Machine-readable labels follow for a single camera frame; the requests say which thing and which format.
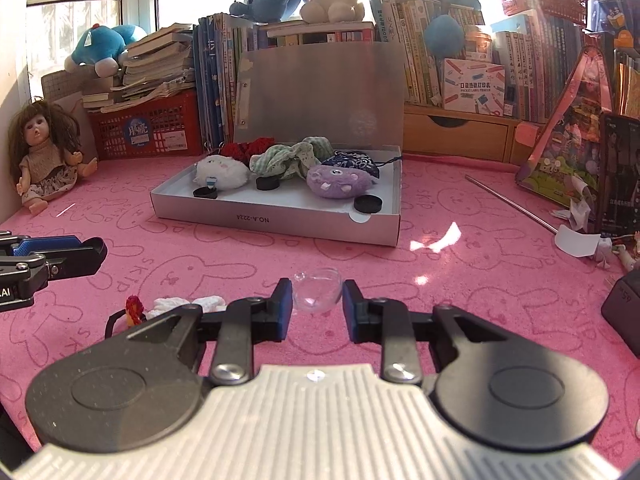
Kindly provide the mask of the red yellow keychain toy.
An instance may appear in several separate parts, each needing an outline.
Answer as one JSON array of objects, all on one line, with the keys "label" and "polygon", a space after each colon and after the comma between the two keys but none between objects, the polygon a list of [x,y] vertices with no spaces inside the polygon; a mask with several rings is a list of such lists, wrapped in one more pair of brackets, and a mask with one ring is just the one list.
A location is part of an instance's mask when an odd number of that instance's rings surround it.
[{"label": "red yellow keychain toy", "polygon": [[105,324],[104,338],[108,339],[114,335],[114,329],[117,324],[126,328],[133,328],[146,321],[144,307],[140,298],[131,295],[126,299],[125,307],[111,314]]}]

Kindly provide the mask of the white tissue bundle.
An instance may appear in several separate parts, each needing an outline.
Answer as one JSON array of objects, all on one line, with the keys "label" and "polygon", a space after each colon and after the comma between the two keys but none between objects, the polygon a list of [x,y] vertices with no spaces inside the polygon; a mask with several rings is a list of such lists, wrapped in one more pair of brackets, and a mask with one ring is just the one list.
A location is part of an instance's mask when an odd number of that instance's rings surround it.
[{"label": "white tissue bundle", "polygon": [[200,306],[204,313],[220,312],[227,309],[227,303],[221,296],[206,296],[193,300],[180,297],[165,297],[155,299],[153,301],[152,308],[150,310],[146,310],[144,314],[145,317],[150,320],[151,318],[157,318],[158,316],[174,310],[175,308],[188,306],[189,304]]}]

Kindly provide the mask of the clear glass cup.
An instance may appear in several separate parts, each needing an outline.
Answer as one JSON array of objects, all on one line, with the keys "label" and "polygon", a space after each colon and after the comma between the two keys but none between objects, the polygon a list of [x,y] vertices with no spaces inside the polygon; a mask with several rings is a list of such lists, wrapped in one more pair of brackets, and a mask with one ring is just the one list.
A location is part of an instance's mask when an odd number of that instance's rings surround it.
[{"label": "clear glass cup", "polygon": [[332,310],[342,296],[343,280],[334,268],[319,268],[293,276],[293,306],[298,312],[323,314]]}]

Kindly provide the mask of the black round puck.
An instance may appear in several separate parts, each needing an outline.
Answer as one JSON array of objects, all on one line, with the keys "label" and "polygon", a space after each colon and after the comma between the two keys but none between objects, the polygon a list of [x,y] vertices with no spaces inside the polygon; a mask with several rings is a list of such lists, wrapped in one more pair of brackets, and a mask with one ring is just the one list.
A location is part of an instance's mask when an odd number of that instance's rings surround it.
[{"label": "black round puck", "polygon": [[258,177],[255,180],[255,186],[258,191],[273,191],[280,186],[279,177]]}]

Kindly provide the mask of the green checkered scrunchie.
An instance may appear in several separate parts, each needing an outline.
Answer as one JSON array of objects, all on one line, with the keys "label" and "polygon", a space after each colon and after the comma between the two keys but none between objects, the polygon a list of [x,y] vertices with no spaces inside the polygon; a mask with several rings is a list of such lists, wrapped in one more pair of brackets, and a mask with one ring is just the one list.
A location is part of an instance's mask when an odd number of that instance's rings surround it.
[{"label": "green checkered scrunchie", "polygon": [[333,154],[334,148],[327,138],[307,136],[294,144],[274,144],[264,154],[253,156],[250,171],[256,177],[305,179],[310,168],[320,165]]}]

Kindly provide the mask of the doll with brown hair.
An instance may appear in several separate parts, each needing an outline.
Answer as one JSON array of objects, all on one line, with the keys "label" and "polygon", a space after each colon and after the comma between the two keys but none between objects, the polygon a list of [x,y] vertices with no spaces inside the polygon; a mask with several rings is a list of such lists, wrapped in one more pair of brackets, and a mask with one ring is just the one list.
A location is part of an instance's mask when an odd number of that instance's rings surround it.
[{"label": "doll with brown hair", "polygon": [[25,105],[12,118],[8,139],[15,191],[34,216],[98,170],[98,161],[85,160],[81,151],[77,119],[58,104]]}]

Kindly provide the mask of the metal rod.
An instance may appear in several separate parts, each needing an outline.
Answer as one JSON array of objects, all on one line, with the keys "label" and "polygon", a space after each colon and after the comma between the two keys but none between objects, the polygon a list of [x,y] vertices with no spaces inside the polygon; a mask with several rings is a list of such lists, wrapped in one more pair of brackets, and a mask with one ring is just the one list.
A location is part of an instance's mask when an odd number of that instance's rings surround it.
[{"label": "metal rod", "polygon": [[558,232],[558,229],[555,226],[552,226],[551,223],[549,223],[548,221],[544,220],[543,218],[540,218],[539,216],[537,216],[533,212],[529,211],[525,207],[521,206],[517,202],[514,202],[514,200],[510,200],[509,197],[506,197],[506,196],[502,195],[501,193],[497,192],[496,190],[494,190],[490,186],[486,185],[485,183],[480,182],[480,180],[477,180],[474,177],[469,176],[468,174],[465,174],[464,178],[465,178],[465,180],[471,182],[472,184],[474,184],[475,186],[477,186],[481,190],[487,192],[491,196],[494,196],[497,200],[501,200],[503,203],[507,204],[512,209],[518,211],[520,214],[522,214],[526,218],[529,218],[533,222],[537,223],[538,226],[542,226],[544,229],[546,229],[547,231],[549,231],[553,235],[555,235]]}]

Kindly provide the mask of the red plastic basket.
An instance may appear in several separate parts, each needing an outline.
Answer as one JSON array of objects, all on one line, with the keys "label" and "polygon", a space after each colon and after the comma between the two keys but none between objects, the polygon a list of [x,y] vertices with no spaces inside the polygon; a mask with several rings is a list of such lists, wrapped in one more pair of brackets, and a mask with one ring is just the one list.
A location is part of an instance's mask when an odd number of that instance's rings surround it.
[{"label": "red plastic basket", "polygon": [[194,90],[118,112],[91,113],[89,122],[102,160],[203,153]]}]

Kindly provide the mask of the white plush toy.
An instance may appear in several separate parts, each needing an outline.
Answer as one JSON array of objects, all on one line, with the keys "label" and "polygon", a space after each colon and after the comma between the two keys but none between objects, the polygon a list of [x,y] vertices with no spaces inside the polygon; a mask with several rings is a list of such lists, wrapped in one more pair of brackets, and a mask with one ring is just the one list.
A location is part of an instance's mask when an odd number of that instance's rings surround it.
[{"label": "white plush toy", "polygon": [[250,170],[239,160],[210,155],[195,165],[193,182],[199,186],[214,186],[218,191],[242,188],[250,180]]}]

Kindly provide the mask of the pink cartoon bag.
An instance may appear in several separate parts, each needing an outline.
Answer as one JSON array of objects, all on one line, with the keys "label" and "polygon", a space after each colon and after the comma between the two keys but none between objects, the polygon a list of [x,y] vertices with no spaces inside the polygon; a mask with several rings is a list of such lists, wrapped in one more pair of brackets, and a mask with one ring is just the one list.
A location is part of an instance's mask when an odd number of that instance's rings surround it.
[{"label": "pink cartoon bag", "polygon": [[599,191],[600,118],[612,110],[611,84],[600,49],[587,46],[548,122],[515,176],[521,188],[567,206]]}]

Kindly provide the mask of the red knitted item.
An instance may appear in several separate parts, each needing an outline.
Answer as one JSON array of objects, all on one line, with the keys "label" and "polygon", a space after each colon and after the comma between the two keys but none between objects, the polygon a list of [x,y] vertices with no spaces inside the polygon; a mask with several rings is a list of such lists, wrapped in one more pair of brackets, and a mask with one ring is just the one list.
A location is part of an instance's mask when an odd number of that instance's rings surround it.
[{"label": "red knitted item", "polygon": [[219,154],[224,157],[232,158],[238,162],[242,162],[245,166],[250,166],[250,160],[253,156],[264,154],[268,148],[274,144],[273,138],[261,136],[250,142],[230,142],[224,144],[219,150]]}]

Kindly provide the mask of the blue patterned pouch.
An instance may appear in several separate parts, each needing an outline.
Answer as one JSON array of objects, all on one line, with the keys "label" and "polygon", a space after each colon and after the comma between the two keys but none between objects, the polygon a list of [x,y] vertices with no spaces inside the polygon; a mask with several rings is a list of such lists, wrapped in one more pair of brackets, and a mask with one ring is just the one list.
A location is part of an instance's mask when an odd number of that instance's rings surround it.
[{"label": "blue patterned pouch", "polygon": [[372,178],[380,177],[380,169],[387,165],[399,162],[402,156],[396,156],[382,162],[377,162],[370,155],[362,151],[335,151],[334,154],[325,159],[322,164],[324,166],[358,169],[370,174]]}]

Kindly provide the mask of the purple plush toy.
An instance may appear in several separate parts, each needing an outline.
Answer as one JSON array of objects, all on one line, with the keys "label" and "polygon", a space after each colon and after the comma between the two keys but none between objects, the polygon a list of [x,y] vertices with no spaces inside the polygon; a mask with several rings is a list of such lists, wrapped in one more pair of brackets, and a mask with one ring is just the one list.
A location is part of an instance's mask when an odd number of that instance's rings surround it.
[{"label": "purple plush toy", "polygon": [[317,165],[309,169],[306,182],[314,195],[328,200],[346,200],[367,192],[375,178],[357,168]]}]

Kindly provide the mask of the white colourful card box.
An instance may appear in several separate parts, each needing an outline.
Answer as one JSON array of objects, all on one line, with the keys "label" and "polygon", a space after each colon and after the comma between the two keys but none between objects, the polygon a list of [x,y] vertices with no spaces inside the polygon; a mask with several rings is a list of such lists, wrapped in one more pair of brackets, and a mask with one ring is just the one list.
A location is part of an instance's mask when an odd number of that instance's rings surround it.
[{"label": "white colourful card box", "polygon": [[442,63],[442,107],[502,117],[506,71],[501,65],[446,58]]}]

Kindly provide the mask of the blue bear plush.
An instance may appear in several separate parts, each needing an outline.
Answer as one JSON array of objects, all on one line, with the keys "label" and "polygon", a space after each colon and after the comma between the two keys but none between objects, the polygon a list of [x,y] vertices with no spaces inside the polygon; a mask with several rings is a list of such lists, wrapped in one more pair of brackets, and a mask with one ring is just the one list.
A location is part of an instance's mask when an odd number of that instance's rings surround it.
[{"label": "blue bear plush", "polygon": [[235,1],[229,13],[258,24],[279,23],[290,18],[303,0]]}]

